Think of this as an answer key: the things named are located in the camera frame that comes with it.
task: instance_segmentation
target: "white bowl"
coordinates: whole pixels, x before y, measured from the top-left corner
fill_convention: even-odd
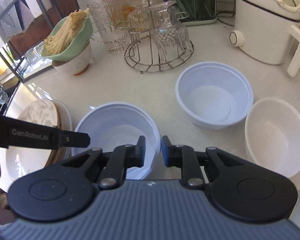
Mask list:
[[[144,179],[150,174],[160,153],[160,133],[152,117],[138,106],[112,102],[96,107],[79,122],[76,132],[88,133],[91,143],[87,149],[100,147],[112,152],[124,144],[137,144],[140,135],[146,137],[146,156],[142,168],[127,170],[127,179]],[[86,151],[72,148],[72,156]]]
[[[245,123],[250,161],[288,178],[300,171],[300,114],[279,98],[263,98]]]
[[[63,73],[79,76],[89,65],[91,58],[91,45],[88,43],[87,47],[78,56],[70,61],[52,61],[53,67]]]
[[[176,96],[194,124],[211,130],[242,121],[253,104],[249,81],[218,62],[200,62],[184,70],[176,83]]]

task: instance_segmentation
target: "green colander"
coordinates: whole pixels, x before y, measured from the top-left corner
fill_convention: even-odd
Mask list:
[[[67,17],[63,18],[58,24],[53,28],[51,35],[55,35],[61,28],[62,24],[65,22]],[[86,18],[83,22],[81,30],[74,37],[74,40],[70,43],[68,48],[57,55],[46,55],[47,50],[43,47],[41,52],[42,58],[49,58],[56,61],[70,61],[71,59],[78,56],[86,48],[90,41],[93,33],[93,27],[90,18]]]

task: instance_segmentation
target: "metal pivot screw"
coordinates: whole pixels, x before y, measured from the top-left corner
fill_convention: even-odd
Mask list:
[[[199,178],[191,178],[188,180],[188,184],[194,187],[201,186],[203,184],[203,180]]]
[[[111,187],[116,184],[116,180],[114,178],[105,178],[101,180],[101,185],[104,187]]]

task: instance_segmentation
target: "utensil holder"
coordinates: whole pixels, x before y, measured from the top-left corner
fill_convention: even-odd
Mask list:
[[[211,24],[217,20],[217,0],[176,0],[180,11],[188,12],[189,18],[182,20],[186,26]]]

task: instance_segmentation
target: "metal wire rack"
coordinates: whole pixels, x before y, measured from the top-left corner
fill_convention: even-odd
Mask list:
[[[13,0],[3,11],[2,13],[0,14],[0,20],[1,18],[9,11],[9,9],[19,0]],[[48,13],[47,13],[47,10],[45,9],[44,7],[44,4],[42,3],[41,0],[36,0],[38,5],[39,5],[39,8],[40,10],[42,11],[42,15],[44,16],[45,20],[47,21],[49,27],[51,28],[51,30],[54,28],[54,24],[51,20],[51,18],[49,17]],[[51,1],[51,4],[52,4],[52,7],[55,8],[58,16],[59,16],[59,19],[61,20],[62,19],[62,14],[61,14],[61,11],[56,3],[55,0],[50,0]],[[12,49],[14,49],[13,45],[11,42],[8,42],[9,44],[9,47],[11,47]],[[22,64],[22,62],[25,60],[25,57],[23,55],[19,55],[18,52],[14,49],[14,51],[16,52],[18,58],[20,60],[17,61],[17,63],[12,59],[12,57],[10,56],[10,54],[8,53],[8,51],[6,50],[5,47],[3,47],[3,50],[6,54],[6,56],[8,57],[8,59],[11,61],[11,64],[8,62],[8,60],[6,59],[5,56],[3,56],[3,54],[1,53],[0,51],[0,57],[2,58],[2,60],[5,62],[5,64],[7,65],[7,67],[12,71],[12,73],[21,81],[21,82],[27,82],[29,79],[41,74],[42,72],[45,72],[47,71],[48,69],[52,68],[52,66],[48,66],[47,68],[45,69],[42,69],[34,74],[32,74],[31,76],[27,77],[27,78],[23,78],[23,74],[22,74],[22,71],[20,71],[20,66]]]
[[[234,27],[233,24],[225,22],[223,18],[233,18],[235,16],[235,6],[236,6],[236,0],[233,1],[218,1],[217,4],[224,4],[224,5],[233,5],[233,8],[231,10],[218,10],[216,12],[217,20],[219,22],[222,22],[226,25],[229,25],[231,27]]]
[[[180,12],[178,14],[188,15],[188,13],[185,12]],[[141,73],[162,72],[176,68],[185,63],[193,54],[194,46],[192,42],[190,41],[191,50],[181,50],[176,46],[178,56],[175,59],[167,60],[166,57],[162,58],[152,39],[153,31],[155,29],[152,11],[148,12],[148,18],[151,20],[151,27],[142,32],[137,32],[132,28],[130,21],[125,21],[117,25],[118,29],[127,29],[130,35],[131,44],[124,52],[125,62],[133,69],[139,70]]]

